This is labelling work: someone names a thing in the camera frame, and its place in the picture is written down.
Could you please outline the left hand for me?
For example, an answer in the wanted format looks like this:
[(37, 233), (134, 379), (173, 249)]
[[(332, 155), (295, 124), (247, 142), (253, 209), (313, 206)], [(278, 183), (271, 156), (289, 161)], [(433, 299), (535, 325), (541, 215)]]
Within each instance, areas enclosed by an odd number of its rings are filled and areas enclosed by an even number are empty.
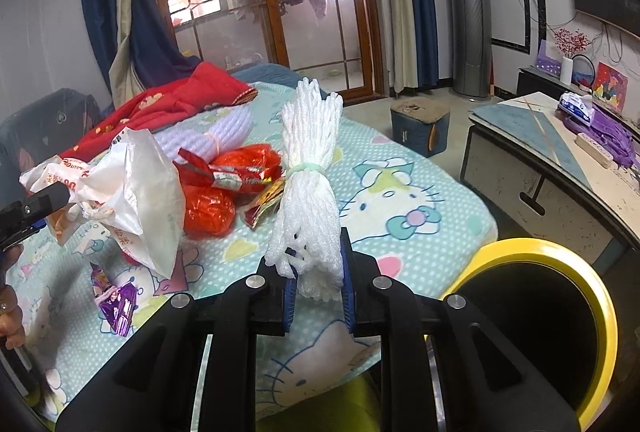
[(0, 334), (6, 339), (6, 348), (13, 350), (25, 343), (25, 328), (23, 326), (23, 312), (18, 305), (15, 290), (6, 283), (6, 272), (21, 257), (24, 247), (17, 244), (9, 248), (1, 256), (1, 316)]

